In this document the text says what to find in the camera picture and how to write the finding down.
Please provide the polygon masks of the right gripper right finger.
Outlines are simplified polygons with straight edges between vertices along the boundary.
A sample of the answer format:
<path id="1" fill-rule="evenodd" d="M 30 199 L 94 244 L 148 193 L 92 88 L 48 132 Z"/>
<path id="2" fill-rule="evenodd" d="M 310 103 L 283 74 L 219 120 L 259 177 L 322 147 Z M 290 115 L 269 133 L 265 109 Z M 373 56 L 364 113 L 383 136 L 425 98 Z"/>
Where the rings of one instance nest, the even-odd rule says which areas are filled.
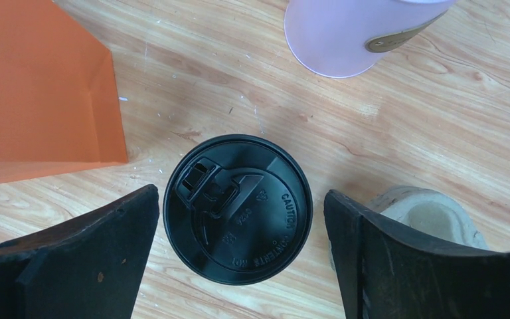
<path id="1" fill-rule="evenodd" d="M 334 189 L 323 212 L 346 318 L 510 318 L 510 252 L 433 237 Z"/>

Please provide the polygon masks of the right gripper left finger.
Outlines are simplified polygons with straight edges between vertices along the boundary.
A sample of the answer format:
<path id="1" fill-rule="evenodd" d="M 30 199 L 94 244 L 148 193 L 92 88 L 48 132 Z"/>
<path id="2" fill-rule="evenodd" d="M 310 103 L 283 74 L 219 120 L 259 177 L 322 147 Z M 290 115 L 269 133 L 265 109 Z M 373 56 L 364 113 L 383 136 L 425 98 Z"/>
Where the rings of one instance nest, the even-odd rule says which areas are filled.
<path id="1" fill-rule="evenodd" d="M 130 318 L 159 216 L 150 184 L 0 243 L 0 318 Z"/>

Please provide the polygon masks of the black cup lid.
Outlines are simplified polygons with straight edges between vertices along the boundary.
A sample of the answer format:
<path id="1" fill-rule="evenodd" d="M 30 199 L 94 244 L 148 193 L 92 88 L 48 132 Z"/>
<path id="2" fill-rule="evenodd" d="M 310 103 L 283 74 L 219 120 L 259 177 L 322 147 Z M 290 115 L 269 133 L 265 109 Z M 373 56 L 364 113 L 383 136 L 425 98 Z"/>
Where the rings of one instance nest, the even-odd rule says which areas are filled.
<path id="1" fill-rule="evenodd" d="M 313 198 L 297 161 L 258 136 L 195 146 L 166 186 L 163 223 L 179 259 L 213 282 L 249 285 L 287 268 L 310 233 Z"/>

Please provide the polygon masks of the orange paper bag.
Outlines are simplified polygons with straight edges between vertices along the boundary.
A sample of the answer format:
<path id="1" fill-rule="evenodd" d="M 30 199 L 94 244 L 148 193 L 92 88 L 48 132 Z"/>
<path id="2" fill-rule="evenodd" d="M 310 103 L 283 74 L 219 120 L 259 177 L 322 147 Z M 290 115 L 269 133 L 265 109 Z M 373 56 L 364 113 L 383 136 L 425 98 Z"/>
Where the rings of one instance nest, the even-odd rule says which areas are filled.
<path id="1" fill-rule="evenodd" d="M 0 183 L 127 162 L 111 51 L 52 1 L 0 1 Z"/>

